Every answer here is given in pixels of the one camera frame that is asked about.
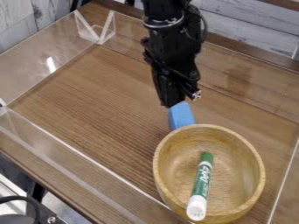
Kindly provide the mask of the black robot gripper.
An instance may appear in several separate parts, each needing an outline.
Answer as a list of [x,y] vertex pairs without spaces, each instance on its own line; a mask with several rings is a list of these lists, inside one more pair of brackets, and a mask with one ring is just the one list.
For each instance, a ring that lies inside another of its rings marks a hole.
[[187,97],[202,98],[197,55],[207,38],[207,20],[198,11],[185,11],[179,19],[147,19],[149,37],[142,39],[145,60],[153,67],[154,85],[167,108]]

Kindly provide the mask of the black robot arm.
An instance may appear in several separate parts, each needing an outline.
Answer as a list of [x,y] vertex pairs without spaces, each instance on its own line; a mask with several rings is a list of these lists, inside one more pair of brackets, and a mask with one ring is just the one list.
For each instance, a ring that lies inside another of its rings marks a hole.
[[209,34],[209,24],[193,0],[142,0],[145,61],[153,69],[161,103],[171,108],[186,98],[202,97],[197,56]]

